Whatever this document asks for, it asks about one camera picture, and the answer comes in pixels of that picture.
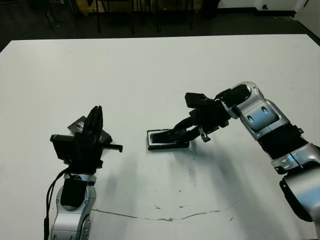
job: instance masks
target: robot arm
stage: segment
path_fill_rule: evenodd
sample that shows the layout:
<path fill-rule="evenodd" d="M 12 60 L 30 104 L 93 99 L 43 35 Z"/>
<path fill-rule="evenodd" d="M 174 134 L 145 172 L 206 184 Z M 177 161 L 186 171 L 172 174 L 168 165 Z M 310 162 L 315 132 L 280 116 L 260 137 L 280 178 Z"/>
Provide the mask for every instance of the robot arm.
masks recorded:
<path fill-rule="evenodd" d="M 302 220 L 314 222 L 320 239 L 320 148 L 307 142 L 303 131 L 252 82 L 242 82 L 214 99 L 187 93 L 185 101 L 193 109 L 190 117 L 173 129 L 149 130 L 148 149 L 188 147 L 198 136 L 207 142 L 208 134 L 228 126 L 230 118 L 240 119 L 277 173 L 285 175 L 280 187 L 292 210 Z"/>
<path fill-rule="evenodd" d="M 122 145 L 100 142 L 103 127 L 101 106 L 95 106 L 89 113 L 82 132 L 74 136 L 52 135 L 50 141 L 59 159 L 68 165 L 49 188 L 47 194 L 47 215 L 44 219 L 44 240 L 87 240 L 90 233 L 90 212 L 96 201 L 95 173 L 102 168 L 103 149 L 122 152 Z M 57 214 L 49 231 L 49 207 L 53 188 L 59 177 L 64 175 L 63 187 L 56 196 Z"/>

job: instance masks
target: white tabletop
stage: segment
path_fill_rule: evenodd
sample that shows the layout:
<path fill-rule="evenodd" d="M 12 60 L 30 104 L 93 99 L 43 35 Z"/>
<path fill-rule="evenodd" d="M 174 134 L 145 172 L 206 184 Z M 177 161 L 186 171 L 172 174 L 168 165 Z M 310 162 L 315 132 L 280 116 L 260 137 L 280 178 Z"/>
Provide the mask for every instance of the white tabletop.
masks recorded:
<path fill-rule="evenodd" d="M 186 92 L 250 81 L 320 145 L 319 66 L 307 35 L 12 41 L 0 53 L 1 239 L 43 239 L 47 189 L 66 167 L 49 138 L 94 105 L 124 149 L 103 154 L 90 240 L 316 238 L 239 120 L 189 149 L 147 151 L 146 132 L 187 117 Z"/>

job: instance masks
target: chair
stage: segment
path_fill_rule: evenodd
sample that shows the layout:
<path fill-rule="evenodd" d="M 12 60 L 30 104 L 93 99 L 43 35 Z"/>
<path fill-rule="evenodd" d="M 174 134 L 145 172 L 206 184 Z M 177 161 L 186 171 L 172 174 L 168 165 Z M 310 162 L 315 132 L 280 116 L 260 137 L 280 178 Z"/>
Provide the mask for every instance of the chair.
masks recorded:
<path fill-rule="evenodd" d="M 52 11 L 51 5 L 49 0 L 40 0 L 42 7 L 43 7 L 43 13 L 45 15 L 45 18 L 48 22 L 48 25 L 50 29 L 52 30 L 52 24 L 49 19 L 49 13 L 47 12 L 46 8 L 47 6 L 49 7 L 49 11 L 52 15 L 53 20 L 56 20 L 54 12 Z M 10 8 L 10 7 L 17 7 L 17 6 L 22 6 L 25 3 L 28 3 L 28 0 L 0 0 L 0 8 Z"/>
<path fill-rule="evenodd" d="M 134 12 L 135 12 L 135 0 L 95 0 L 95 7 L 96 7 L 96 17 L 97 17 L 97 24 L 98 24 L 98 32 L 101 33 L 100 30 L 100 20 L 99 20 L 99 7 L 98 7 L 98 2 L 102 3 L 102 7 L 104 12 L 106 13 L 106 6 L 104 4 L 104 2 L 106 2 L 107 8 L 108 8 L 108 12 L 110 12 L 110 5 L 109 2 L 131 2 L 131 33 L 134 34 Z M 138 7 L 138 0 L 136 0 L 136 9 L 138 11 L 139 7 Z M 140 1 L 140 11 L 142 11 L 142 1 Z"/>
<path fill-rule="evenodd" d="M 186 0 L 184 11 L 188 8 L 189 0 Z M 178 11 L 179 0 L 176 0 L 176 10 Z M 159 17 L 158 17 L 158 0 L 155 0 L 155 12 L 156 12 L 156 31 L 159 33 Z M 190 20 L 190 29 L 193 29 L 194 25 L 194 0 L 191 0 L 191 20 Z"/>

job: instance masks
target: black object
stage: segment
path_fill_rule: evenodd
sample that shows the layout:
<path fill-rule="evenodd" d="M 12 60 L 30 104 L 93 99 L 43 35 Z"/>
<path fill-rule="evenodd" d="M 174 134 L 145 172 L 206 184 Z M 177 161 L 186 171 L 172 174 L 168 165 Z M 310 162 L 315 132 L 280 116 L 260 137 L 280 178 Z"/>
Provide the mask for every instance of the black object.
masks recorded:
<path fill-rule="evenodd" d="M 286 181 L 282 179 L 279 182 L 280 188 L 284 193 L 284 197 L 289 203 L 291 209 L 297 215 L 300 219 L 306 221 L 306 222 L 312 222 L 312 218 L 310 217 L 309 213 L 305 210 L 305 208 L 301 205 L 301 203 L 298 201 L 296 196 L 293 194 L 289 186 L 287 185 Z"/>
<path fill-rule="evenodd" d="M 214 18 L 218 13 L 220 0 L 203 0 L 200 10 L 201 15 L 206 19 Z"/>
<path fill-rule="evenodd" d="M 228 108 L 243 103 L 251 93 L 245 84 L 240 84 L 233 89 L 227 89 L 219 93 L 215 98 L 221 99 Z"/>
<path fill-rule="evenodd" d="M 50 185 L 46 194 L 46 216 L 44 219 L 44 240 L 48 240 L 49 209 L 55 184 L 64 174 L 70 178 L 64 180 L 61 194 L 61 204 L 65 206 L 79 207 L 85 196 L 86 186 L 89 184 L 74 177 L 71 174 L 93 175 L 97 169 L 102 168 L 101 155 L 103 149 L 112 149 L 122 152 L 122 145 L 100 142 L 103 128 L 103 113 L 101 106 L 95 106 L 84 121 L 82 132 L 75 132 L 74 136 L 52 135 L 57 157 L 68 165 L 61 171 Z"/>
<path fill-rule="evenodd" d="M 67 178 L 64 180 L 61 194 L 61 205 L 78 208 L 85 199 L 87 181 Z"/>
<path fill-rule="evenodd" d="M 183 149 L 189 147 L 189 142 L 176 142 L 168 141 L 167 134 L 170 134 L 169 129 L 159 129 L 159 130 L 148 130 L 147 134 L 147 144 L 148 150 L 164 150 L 164 149 Z M 183 131 L 175 133 L 176 137 L 183 134 Z"/>
<path fill-rule="evenodd" d="M 230 115 L 225 110 L 220 99 L 210 99 L 202 93 L 185 94 L 188 108 L 193 108 L 187 117 L 180 121 L 173 129 L 163 130 L 151 134 L 147 131 L 148 150 L 187 148 L 189 142 L 201 137 L 208 141 L 205 134 L 210 134 L 229 125 Z"/>
<path fill-rule="evenodd" d="M 134 13 L 135 13 L 135 0 L 95 0 L 95 8 L 96 8 L 96 17 L 97 17 L 97 25 L 98 25 L 98 32 L 100 33 L 100 20 L 99 20 L 99 7 L 98 7 L 98 1 L 100 1 L 102 3 L 102 7 L 104 12 L 106 13 L 107 11 L 110 12 L 110 5 L 109 2 L 131 2 L 131 33 L 134 34 Z M 138 0 L 136 0 L 136 10 L 138 11 Z M 91 6 L 91 4 L 93 3 L 93 0 L 87 0 L 89 7 Z M 140 11 L 142 12 L 142 1 L 139 0 L 140 2 Z"/>
<path fill-rule="evenodd" d="M 69 170 L 74 174 L 94 174 L 102 168 L 100 160 L 103 149 L 113 149 L 122 152 L 122 145 L 101 143 L 100 136 L 103 127 L 101 106 L 95 106 L 84 122 L 82 132 L 74 136 L 52 135 L 55 152 L 59 159 L 69 165 Z"/>
<path fill-rule="evenodd" d="M 82 133 L 86 119 L 87 118 L 85 116 L 82 116 L 78 120 L 73 122 L 70 126 L 68 126 L 70 132 L 73 135 L 75 135 L 75 133 Z M 112 141 L 113 140 L 110 134 L 102 129 L 99 142 L 102 144 L 110 144 Z"/>
<path fill-rule="evenodd" d="M 306 145 L 303 131 L 291 123 L 280 126 L 257 141 L 262 149 L 272 158 L 277 159 Z"/>

